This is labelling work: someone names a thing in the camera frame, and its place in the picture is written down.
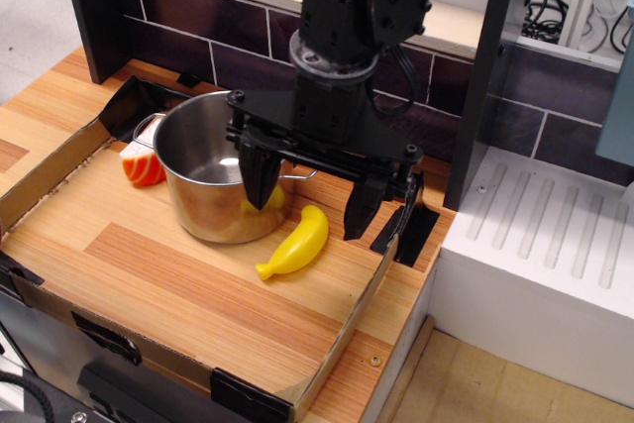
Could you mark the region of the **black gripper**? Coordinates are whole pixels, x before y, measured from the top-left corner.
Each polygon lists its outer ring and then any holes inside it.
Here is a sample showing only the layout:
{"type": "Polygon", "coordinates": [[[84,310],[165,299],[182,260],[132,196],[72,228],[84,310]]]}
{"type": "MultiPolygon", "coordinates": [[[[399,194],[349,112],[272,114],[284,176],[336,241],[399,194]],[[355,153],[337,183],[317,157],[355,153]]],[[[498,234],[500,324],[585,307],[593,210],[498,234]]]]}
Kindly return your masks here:
{"type": "Polygon", "coordinates": [[[228,137],[239,151],[249,202],[262,210],[277,185],[281,161],[311,166],[354,186],[344,213],[344,240],[359,239],[386,189],[407,189],[422,151],[389,129],[370,98],[371,77],[351,79],[297,71],[291,91],[235,89],[228,137]]]}

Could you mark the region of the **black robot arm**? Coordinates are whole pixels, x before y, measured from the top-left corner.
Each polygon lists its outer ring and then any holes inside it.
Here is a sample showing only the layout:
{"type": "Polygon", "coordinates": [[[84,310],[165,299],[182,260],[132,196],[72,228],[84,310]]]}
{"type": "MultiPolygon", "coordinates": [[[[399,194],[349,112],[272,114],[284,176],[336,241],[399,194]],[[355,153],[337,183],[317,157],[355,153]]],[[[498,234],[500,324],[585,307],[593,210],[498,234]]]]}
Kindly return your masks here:
{"type": "Polygon", "coordinates": [[[386,119],[408,103],[375,102],[373,76],[381,56],[394,58],[412,91],[413,65],[402,45],[424,30],[429,0],[303,0],[289,42],[295,67],[289,92],[233,90],[227,131],[239,154],[247,198],[268,202],[284,161],[348,180],[345,238],[360,238],[380,205],[395,198],[412,204],[421,179],[412,169],[422,151],[391,130],[386,119]]]}

